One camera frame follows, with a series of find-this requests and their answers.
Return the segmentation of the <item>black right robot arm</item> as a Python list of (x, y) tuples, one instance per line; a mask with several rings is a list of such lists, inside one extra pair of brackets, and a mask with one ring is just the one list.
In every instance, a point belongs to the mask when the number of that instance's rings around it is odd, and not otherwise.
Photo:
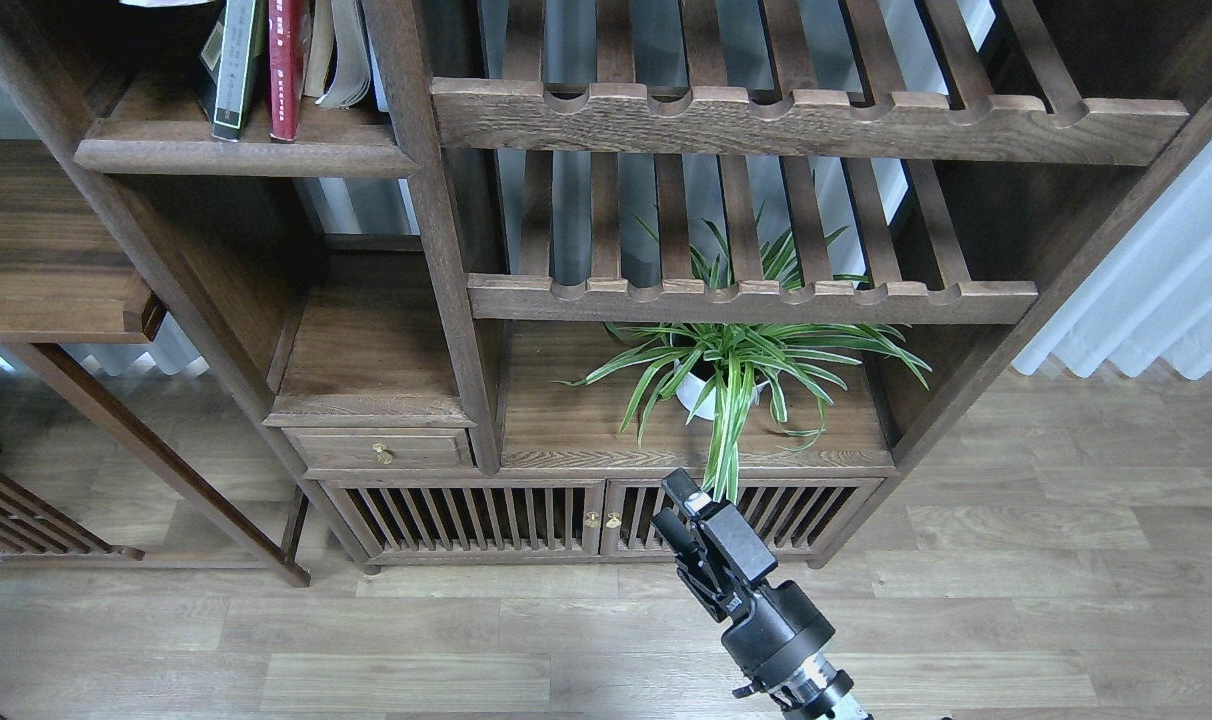
[(853, 680), (825, 659), (834, 625), (793, 581), (768, 584), (778, 560), (737, 507), (711, 501), (684, 469), (661, 486), (676, 510), (657, 512), (653, 525), (676, 575), (711, 619), (731, 621), (721, 642), (749, 680), (733, 696), (766, 693), (785, 719), (867, 719)]

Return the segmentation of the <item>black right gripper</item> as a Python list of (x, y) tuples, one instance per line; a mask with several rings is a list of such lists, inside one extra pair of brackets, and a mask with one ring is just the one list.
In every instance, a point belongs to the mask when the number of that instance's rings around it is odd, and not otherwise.
[(652, 518), (675, 555), (676, 575), (716, 623), (751, 691), (774, 691), (834, 638), (830, 621), (793, 581), (770, 585), (778, 560), (737, 507), (715, 503), (684, 469), (661, 479), (676, 505)]

